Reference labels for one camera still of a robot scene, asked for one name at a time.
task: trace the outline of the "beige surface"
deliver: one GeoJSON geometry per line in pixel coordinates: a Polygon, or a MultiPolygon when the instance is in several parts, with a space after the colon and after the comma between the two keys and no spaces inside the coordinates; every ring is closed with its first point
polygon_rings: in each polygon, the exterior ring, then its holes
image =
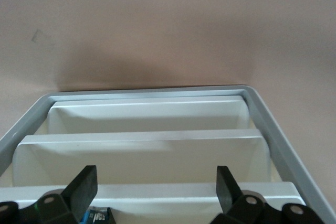
{"type": "Polygon", "coordinates": [[[335,0],[0,0],[0,135],[43,94],[257,89],[336,209],[335,0]]]}

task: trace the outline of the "gray plastic frame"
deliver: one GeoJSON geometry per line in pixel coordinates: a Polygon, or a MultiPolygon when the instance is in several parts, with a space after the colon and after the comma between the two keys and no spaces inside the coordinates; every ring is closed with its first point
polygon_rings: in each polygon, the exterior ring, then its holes
{"type": "Polygon", "coordinates": [[[0,140],[0,174],[12,163],[17,145],[32,135],[45,120],[50,107],[57,101],[169,98],[212,95],[241,95],[247,103],[255,126],[261,131],[270,149],[271,158],[282,180],[295,184],[308,206],[325,223],[336,223],[336,214],[303,165],[276,120],[256,90],[249,86],[209,86],[189,88],[76,91],[51,93],[41,97],[0,140]]]}

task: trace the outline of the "white compartment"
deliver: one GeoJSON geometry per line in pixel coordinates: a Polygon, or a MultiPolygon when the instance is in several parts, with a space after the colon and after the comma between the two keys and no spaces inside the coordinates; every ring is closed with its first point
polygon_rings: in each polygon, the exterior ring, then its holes
{"type": "Polygon", "coordinates": [[[240,96],[146,98],[56,102],[49,134],[249,128],[240,96]]]}
{"type": "Polygon", "coordinates": [[[100,184],[215,182],[218,165],[239,182],[271,181],[266,141],[249,129],[26,136],[13,184],[67,184],[85,165],[97,165],[100,184]]]}
{"type": "MultiPolygon", "coordinates": [[[[280,210],[286,203],[304,204],[295,186],[283,183],[239,183],[242,190],[256,191],[280,210]]],[[[50,190],[65,186],[0,188],[0,201],[16,200],[29,206],[50,190]]],[[[222,212],[215,183],[99,185],[92,206],[111,207],[118,224],[210,223],[222,212]]]]}

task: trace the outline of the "silver bolt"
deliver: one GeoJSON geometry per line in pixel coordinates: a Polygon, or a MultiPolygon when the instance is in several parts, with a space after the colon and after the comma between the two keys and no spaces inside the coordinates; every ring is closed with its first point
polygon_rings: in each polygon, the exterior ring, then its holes
{"type": "Polygon", "coordinates": [[[6,211],[9,208],[8,205],[4,205],[0,207],[0,212],[6,211]]]}
{"type": "Polygon", "coordinates": [[[246,198],[246,202],[251,205],[255,205],[257,203],[257,200],[254,197],[249,196],[246,198]]]}
{"type": "Polygon", "coordinates": [[[297,215],[302,215],[303,214],[303,210],[299,206],[291,206],[290,210],[297,215]]]}
{"type": "Polygon", "coordinates": [[[48,203],[53,202],[53,201],[54,201],[54,198],[53,198],[53,197],[48,197],[48,198],[46,198],[46,199],[44,200],[44,203],[45,203],[45,204],[48,204],[48,203]]]}

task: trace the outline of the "beige wall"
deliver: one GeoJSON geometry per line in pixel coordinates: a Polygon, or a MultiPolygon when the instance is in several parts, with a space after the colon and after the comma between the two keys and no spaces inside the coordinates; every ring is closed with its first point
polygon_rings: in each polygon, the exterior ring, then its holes
{"type": "Polygon", "coordinates": [[[43,94],[243,83],[336,209],[335,0],[0,0],[0,136],[43,94]]]}

